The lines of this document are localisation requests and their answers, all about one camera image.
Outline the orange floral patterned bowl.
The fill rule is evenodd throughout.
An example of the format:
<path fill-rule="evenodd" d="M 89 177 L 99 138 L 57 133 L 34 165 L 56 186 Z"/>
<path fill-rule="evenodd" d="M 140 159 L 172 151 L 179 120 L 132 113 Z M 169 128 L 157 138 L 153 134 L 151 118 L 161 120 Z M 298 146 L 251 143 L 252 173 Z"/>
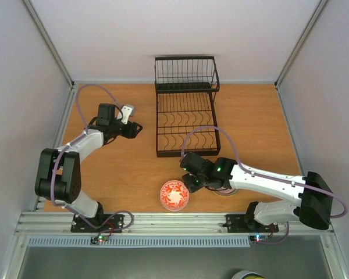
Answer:
<path fill-rule="evenodd" d="M 161 187 L 159 200 L 165 209 L 178 212 L 187 206 L 189 196 L 189 190 L 183 182 L 170 180 Z"/>

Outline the black wire dish rack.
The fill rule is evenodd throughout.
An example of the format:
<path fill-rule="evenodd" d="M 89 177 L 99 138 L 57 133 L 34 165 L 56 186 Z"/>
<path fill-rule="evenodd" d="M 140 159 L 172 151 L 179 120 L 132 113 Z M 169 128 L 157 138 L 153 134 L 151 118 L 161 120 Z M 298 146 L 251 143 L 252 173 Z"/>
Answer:
<path fill-rule="evenodd" d="M 179 157 L 182 150 L 218 155 L 215 97 L 220 81 L 215 57 L 157 56 L 154 73 L 157 157 Z"/>

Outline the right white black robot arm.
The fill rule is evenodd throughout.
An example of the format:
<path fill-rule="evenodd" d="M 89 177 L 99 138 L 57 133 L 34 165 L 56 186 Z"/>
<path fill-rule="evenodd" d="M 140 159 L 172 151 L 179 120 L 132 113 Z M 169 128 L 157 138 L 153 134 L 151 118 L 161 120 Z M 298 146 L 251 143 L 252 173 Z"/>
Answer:
<path fill-rule="evenodd" d="M 277 198 L 276 202 L 251 202 L 244 215 L 250 231 L 259 231 L 273 223 L 300 221 L 303 225 L 327 230 L 330 226 L 332 192 L 315 172 L 306 176 L 285 176 L 245 166 L 233 159 L 218 158 L 215 162 L 188 153 L 180 162 L 186 171 L 182 177 L 190 193 L 201 188 L 214 192 L 240 189 Z"/>

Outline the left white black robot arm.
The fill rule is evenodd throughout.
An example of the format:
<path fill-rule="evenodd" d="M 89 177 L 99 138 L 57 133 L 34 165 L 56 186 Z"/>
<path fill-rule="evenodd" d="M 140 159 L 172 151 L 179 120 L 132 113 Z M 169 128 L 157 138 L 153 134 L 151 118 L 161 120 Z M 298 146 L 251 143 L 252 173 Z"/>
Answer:
<path fill-rule="evenodd" d="M 134 112 L 132 105 L 120 107 L 102 103 L 97 115 L 77 138 L 58 148 L 45 148 L 40 154 L 35 194 L 54 206 L 69 209 L 91 231 L 103 229 L 108 218 L 101 203 L 82 191 L 80 165 L 94 151 L 117 137 L 135 138 L 143 127 L 129 120 Z"/>

